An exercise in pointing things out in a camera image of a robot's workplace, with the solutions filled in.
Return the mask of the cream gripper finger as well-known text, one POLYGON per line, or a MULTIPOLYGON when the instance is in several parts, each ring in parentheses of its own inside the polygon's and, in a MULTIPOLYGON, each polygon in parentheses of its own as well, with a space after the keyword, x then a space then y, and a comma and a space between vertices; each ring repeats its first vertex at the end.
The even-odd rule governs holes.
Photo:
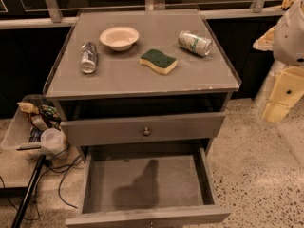
POLYGON ((270 123, 281 122, 304 96, 304 68, 290 66, 282 69, 275 78, 262 119, 270 123))
POLYGON ((276 27, 271 27, 261 37, 256 39, 253 43, 253 48, 261 51, 272 51, 275 29, 276 27))

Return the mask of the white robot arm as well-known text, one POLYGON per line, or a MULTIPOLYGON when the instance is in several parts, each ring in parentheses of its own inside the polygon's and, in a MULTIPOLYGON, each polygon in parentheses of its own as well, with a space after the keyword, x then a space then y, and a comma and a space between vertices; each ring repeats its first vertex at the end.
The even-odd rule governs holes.
POLYGON ((284 65, 261 116, 270 123, 282 121, 304 95, 304 0, 283 0, 282 8, 286 12, 277 24, 253 44, 284 65))

